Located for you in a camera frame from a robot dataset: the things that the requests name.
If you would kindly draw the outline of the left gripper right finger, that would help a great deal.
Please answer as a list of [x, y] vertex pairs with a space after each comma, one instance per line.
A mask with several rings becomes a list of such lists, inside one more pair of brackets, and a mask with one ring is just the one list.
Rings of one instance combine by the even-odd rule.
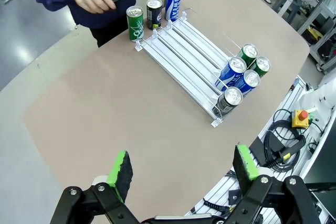
[[279, 181], [261, 174], [244, 144], [235, 146], [233, 168], [242, 199], [226, 223], [253, 223], [263, 208], [272, 208], [281, 223], [318, 223], [318, 214], [301, 177], [289, 176]]

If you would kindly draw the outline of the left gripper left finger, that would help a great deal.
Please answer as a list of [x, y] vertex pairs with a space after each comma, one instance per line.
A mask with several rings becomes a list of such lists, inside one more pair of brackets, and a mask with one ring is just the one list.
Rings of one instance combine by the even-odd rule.
[[133, 177], [127, 151], [119, 152], [107, 179], [98, 179], [88, 189], [65, 188], [60, 196], [51, 223], [92, 223], [104, 215], [110, 223], [139, 223], [125, 205]]

